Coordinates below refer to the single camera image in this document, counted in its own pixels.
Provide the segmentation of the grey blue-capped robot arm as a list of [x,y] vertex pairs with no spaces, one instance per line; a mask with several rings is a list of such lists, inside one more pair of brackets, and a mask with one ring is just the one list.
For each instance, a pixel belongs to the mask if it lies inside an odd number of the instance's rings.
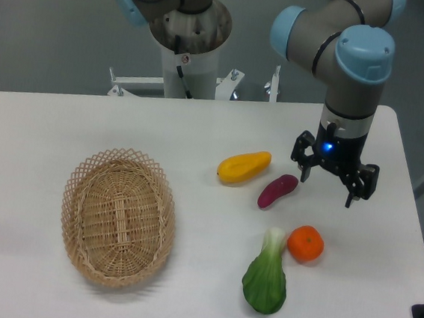
[[[168,98],[212,99],[217,52],[232,28],[219,0],[116,0],[133,25],[148,25],[160,45]],[[385,27],[401,14],[405,0],[329,0],[320,10],[291,6],[270,30],[272,49],[327,87],[318,132],[302,132],[291,158],[306,180],[315,166],[339,177],[351,201],[376,190],[379,169],[361,153],[395,51]]]

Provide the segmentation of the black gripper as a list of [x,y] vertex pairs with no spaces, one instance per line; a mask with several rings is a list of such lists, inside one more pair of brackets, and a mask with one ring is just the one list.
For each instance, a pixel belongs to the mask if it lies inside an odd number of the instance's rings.
[[380,172],[375,164],[360,162],[374,115],[354,119],[323,110],[316,138],[307,130],[295,140],[290,159],[298,164],[301,182],[305,182],[311,169],[317,165],[346,179],[348,190],[345,207],[356,200],[369,200],[375,192]]

